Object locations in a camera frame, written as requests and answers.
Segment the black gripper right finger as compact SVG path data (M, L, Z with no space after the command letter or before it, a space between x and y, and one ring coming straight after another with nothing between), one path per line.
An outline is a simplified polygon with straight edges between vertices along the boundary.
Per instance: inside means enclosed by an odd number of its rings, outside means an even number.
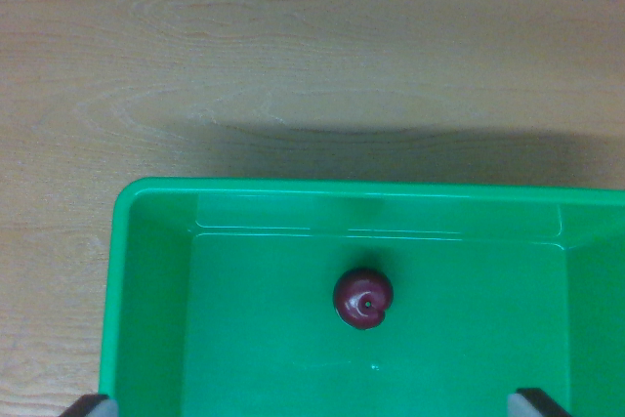
M539 388L519 388L507 397L508 417L571 417Z

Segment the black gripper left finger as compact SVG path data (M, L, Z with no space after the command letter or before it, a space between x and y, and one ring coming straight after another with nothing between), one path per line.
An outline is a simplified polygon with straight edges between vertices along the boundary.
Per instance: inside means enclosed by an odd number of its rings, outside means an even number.
M117 401L108 395L81 396L60 417L117 417Z

